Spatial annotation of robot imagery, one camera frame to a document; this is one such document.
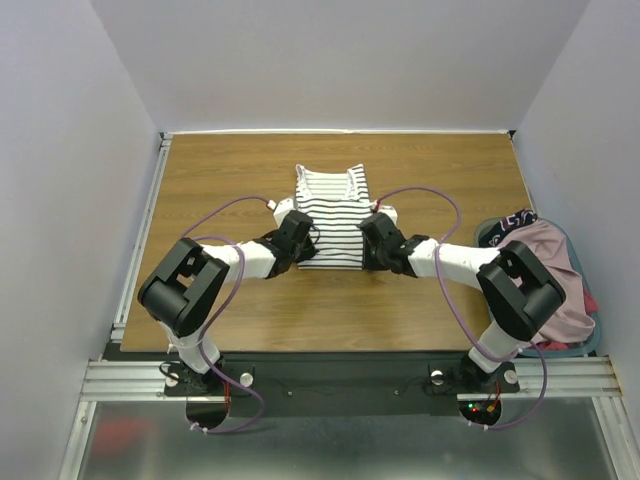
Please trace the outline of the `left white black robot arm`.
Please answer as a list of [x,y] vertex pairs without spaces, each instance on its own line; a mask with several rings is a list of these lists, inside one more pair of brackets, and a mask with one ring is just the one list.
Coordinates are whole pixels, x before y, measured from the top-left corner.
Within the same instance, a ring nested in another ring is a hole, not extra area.
[[298,259],[311,258],[312,225],[310,216],[293,210],[277,229],[249,242],[210,246],[181,238],[143,282],[138,303],[165,331],[199,393],[222,384],[223,371],[215,364],[221,354],[206,333],[222,287],[231,284],[237,292],[245,279],[271,279]]

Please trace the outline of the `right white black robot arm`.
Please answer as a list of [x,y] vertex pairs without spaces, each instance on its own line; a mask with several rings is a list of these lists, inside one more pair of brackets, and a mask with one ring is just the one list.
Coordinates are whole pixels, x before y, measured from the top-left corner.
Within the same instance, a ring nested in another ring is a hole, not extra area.
[[468,389],[482,390],[491,384],[499,368],[533,344],[566,300],[564,288],[520,241],[501,248],[479,248],[421,235],[407,238],[381,212],[358,228],[382,269],[413,278],[435,278],[442,291],[452,281],[482,292],[492,321],[461,360],[459,378]]

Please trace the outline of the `black white striped tank top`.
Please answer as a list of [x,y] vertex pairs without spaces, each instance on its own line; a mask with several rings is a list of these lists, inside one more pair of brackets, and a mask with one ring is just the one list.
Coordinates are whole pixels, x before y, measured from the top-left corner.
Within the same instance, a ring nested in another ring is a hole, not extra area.
[[342,173],[296,167],[296,209],[313,220],[316,253],[298,263],[302,269],[360,270],[364,239],[358,225],[371,215],[371,199],[362,164]]

